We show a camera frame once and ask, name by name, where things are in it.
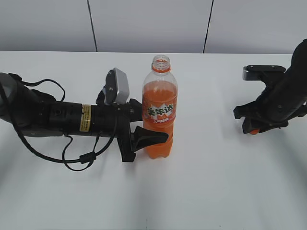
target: red label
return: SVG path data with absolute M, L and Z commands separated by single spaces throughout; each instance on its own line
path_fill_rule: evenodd
M 176 117 L 177 97 L 163 103 L 152 102 L 143 97 L 143 119 L 152 123 L 164 123 L 173 121 Z

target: orange soda bottle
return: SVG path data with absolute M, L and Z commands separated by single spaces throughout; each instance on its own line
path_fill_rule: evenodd
M 173 144 L 178 85 L 170 70 L 170 59 L 165 55 L 157 55 L 153 58 L 152 72 L 148 74 L 143 83 L 143 127 L 168 134 L 166 143 L 145 148 L 152 159 L 167 157 Z

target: white wall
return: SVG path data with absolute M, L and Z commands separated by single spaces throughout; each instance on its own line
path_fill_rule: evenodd
M 0 50 L 95 51 L 86 0 L 0 0 Z
M 101 52 L 202 53 L 212 0 L 89 0 Z M 206 53 L 292 53 L 307 0 L 214 0 Z M 95 51 L 87 0 L 0 0 L 0 50 Z
M 307 38 L 307 0 L 214 0 L 206 53 L 291 54 Z
M 90 0 L 98 51 L 202 53 L 211 0 Z

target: yellow label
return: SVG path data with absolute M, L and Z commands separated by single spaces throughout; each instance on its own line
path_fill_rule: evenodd
M 82 115 L 80 122 L 80 132 L 90 131 L 92 107 L 88 104 L 82 105 Z

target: orange part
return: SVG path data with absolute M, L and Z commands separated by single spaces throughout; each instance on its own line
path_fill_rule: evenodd
M 250 134 L 251 135 L 256 135 L 256 134 L 259 133 L 259 131 L 260 131 L 260 129 L 255 129 L 255 130 L 251 131 Z

